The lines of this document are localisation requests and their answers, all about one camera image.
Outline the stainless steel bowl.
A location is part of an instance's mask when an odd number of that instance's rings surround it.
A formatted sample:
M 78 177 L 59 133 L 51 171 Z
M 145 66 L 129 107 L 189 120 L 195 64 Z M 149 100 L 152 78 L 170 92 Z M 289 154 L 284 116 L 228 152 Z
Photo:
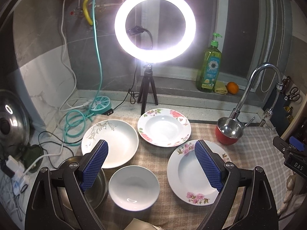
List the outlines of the stainless steel bowl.
M 63 161 L 58 167 L 58 169 L 66 168 L 71 163 L 77 163 L 81 159 L 82 159 L 82 156 L 70 157 L 66 159 L 65 161 Z M 59 190 L 59 195 L 62 200 L 62 204 L 64 205 L 65 208 L 72 211 L 71 204 L 68 200 L 66 189 L 63 187 L 59 187 L 58 190 Z M 93 186 L 85 191 L 85 198 L 90 203 L 90 205 L 93 207 L 93 209 L 96 209 L 102 203 L 104 198 L 107 196 L 107 192 L 108 192 L 108 189 L 107 189 L 106 176 L 103 170 L 100 169 Z

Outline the white plate pink flowers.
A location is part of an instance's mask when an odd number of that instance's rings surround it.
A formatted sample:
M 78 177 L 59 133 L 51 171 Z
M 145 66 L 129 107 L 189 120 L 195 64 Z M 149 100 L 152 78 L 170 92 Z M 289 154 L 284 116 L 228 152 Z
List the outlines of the white plate pink flowers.
M 208 206 L 219 192 L 210 185 L 196 158 L 196 142 L 190 140 L 175 149 L 168 161 L 167 178 L 179 199 L 193 206 Z

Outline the red steel-lined bowl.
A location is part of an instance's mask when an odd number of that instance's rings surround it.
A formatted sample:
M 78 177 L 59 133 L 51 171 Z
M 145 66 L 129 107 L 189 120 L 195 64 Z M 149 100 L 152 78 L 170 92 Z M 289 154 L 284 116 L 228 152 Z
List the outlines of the red steel-lined bowl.
M 221 144 L 232 145 L 243 136 L 243 129 L 234 119 L 222 117 L 217 121 L 215 135 Z

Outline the plain white bowl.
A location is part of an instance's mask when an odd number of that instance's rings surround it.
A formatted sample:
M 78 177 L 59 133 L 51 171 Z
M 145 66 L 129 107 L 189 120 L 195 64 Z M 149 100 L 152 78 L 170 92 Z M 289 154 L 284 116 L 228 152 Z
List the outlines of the plain white bowl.
M 160 184 L 149 169 L 131 165 L 116 171 L 109 181 L 109 195 L 121 209 L 137 212 L 150 208 L 158 199 Z

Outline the white plate with grey leaves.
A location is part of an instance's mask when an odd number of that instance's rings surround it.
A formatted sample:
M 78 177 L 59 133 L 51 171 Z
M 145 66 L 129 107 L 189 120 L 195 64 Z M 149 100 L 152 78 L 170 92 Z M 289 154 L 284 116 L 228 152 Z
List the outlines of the white plate with grey leaves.
M 81 142 L 82 154 L 91 152 L 99 140 L 108 143 L 108 155 L 103 169 L 117 168 L 132 159 L 138 149 L 136 130 L 127 122 L 118 119 L 100 121 L 91 126 Z

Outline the white plate pink roses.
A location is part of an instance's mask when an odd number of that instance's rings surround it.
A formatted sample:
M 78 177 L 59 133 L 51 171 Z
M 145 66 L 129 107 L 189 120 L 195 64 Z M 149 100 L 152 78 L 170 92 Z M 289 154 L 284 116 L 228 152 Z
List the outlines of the white plate pink roses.
M 137 122 L 140 136 L 158 147 L 176 147 L 191 136 L 191 124 L 180 112 L 156 108 L 145 112 Z

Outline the chrome kitchen faucet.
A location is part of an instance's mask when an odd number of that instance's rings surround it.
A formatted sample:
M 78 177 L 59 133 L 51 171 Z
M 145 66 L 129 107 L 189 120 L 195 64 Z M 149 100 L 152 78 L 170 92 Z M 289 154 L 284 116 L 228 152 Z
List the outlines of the chrome kitchen faucet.
M 247 99 L 247 96 L 249 94 L 249 92 L 251 91 L 252 89 L 252 86 L 255 82 L 255 79 L 256 77 L 262 72 L 262 71 L 265 71 L 266 69 L 272 69 L 276 76 L 277 76 L 277 82 L 276 82 L 276 97 L 275 97 L 275 100 L 272 104 L 272 106 L 267 109 L 265 112 L 264 112 L 264 118 L 262 119 L 261 123 L 260 123 L 260 126 L 264 126 L 264 124 L 266 123 L 266 118 L 268 120 L 270 120 L 270 118 L 273 116 L 273 109 L 277 103 L 277 100 L 279 98 L 279 94 L 281 93 L 281 90 L 283 88 L 283 83 L 282 83 L 282 75 L 281 75 L 281 72 L 279 70 L 278 67 L 276 67 L 275 65 L 271 64 L 271 63 L 268 63 L 268 62 L 265 62 L 261 65 L 258 65 L 254 71 L 252 72 L 249 80 L 248 80 L 248 83 L 246 85 L 246 88 L 243 92 L 243 95 L 241 96 L 239 102 L 237 103 L 236 107 L 232 110 L 229 118 L 233 121 L 235 121 L 237 124 L 239 124 L 239 126 L 242 128 L 242 129 L 245 129 L 247 126 L 249 126 L 251 124 L 251 122 L 254 120 L 251 119 L 249 122 L 247 123 L 242 123 L 238 117 L 239 117 L 239 114 L 240 114 L 240 110 L 241 108 L 243 107 L 246 99 Z

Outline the grey checked cloth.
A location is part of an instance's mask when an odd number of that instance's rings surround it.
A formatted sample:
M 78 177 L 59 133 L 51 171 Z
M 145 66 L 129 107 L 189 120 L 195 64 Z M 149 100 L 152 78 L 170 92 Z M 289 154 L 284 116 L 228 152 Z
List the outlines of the grey checked cloth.
M 277 212 L 283 213 L 291 198 L 287 188 L 287 180 L 292 171 L 284 165 L 283 154 L 273 146 L 273 139 L 277 136 L 275 130 L 265 127 L 247 127 L 243 136 L 227 148 L 231 160 L 244 169 L 254 169 L 260 166 L 264 169 L 270 183 L 276 203 Z

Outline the white charger plug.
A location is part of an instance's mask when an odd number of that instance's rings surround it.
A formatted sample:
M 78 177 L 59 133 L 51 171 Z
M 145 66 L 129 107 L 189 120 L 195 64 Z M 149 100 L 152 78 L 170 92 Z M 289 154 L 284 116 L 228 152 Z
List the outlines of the white charger plug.
M 15 196 L 23 193 L 30 183 L 28 175 L 23 174 L 24 165 L 20 161 L 16 161 L 11 155 L 6 160 L 6 166 L 14 173 L 12 176 L 12 189 Z

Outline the black scissors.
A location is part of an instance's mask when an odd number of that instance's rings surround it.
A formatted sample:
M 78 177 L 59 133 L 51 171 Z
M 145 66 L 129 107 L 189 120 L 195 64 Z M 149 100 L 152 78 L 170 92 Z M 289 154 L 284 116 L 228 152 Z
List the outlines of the black scissors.
M 300 99 L 300 92 L 297 86 L 293 86 L 290 92 L 284 97 L 285 101 L 296 102 Z

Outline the orange fruit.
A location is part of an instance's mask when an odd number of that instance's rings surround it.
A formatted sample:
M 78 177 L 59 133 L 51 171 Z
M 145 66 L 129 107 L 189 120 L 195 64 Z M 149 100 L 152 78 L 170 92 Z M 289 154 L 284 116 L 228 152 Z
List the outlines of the orange fruit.
M 233 95 L 236 95 L 239 92 L 239 86 L 235 82 L 227 83 L 226 88 L 227 91 Z

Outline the steel pot lid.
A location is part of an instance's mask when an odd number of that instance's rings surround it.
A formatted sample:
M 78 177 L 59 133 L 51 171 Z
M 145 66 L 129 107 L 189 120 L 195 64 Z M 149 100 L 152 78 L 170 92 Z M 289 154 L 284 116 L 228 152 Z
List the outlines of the steel pot lid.
M 11 91 L 1 89 L 1 144 L 27 144 L 29 136 L 30 123 L 23 103 Z

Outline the yellow sponge cloth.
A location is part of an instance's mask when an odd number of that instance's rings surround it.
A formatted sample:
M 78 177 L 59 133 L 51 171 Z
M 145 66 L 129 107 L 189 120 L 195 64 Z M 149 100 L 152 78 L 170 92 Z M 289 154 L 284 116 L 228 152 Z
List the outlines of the yellow sponge cloth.
M 214 85 L 213 91 L 216 94 L 222 94 L 222 95 L 226 95 L 228 93 L 227 88 L 222 81 L 216 81 L 216 84 Z

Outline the green dish soap bottle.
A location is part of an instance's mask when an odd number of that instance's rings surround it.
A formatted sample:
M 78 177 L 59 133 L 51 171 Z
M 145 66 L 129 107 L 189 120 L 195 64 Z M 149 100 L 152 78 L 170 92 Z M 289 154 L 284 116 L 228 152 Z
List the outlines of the green dish soap bottle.
M 204 52 L 201 68 L 198 70 L 196 87 L 202 92 L 211 92 L 219 75 L 222 52 L 219 50 L 218 37 L 222 35 L 214 32 L 210 46 Z

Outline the black tripod stand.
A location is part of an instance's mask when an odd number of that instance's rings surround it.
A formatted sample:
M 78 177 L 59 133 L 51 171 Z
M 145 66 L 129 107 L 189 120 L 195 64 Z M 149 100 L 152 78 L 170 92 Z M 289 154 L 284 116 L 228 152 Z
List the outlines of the black tripod stand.
M 141 112 L 140 112 L 141 115 L 145 113 L 147 97 L 149 94 L 149 86 L 151 86 L 151 90 L 153 92 L 153 98 L 154 98 L 155 105 L 159 105 L 156 86 L 155 86 L 154 77 L 153 77 L 153 66 L 151 64 L 145 65 L 144 76 L 142 79 L 142 83 L 141 83 L 140 90 L 139 90 L 139 95 L 137 98 L 137 103 L 141 103 Z

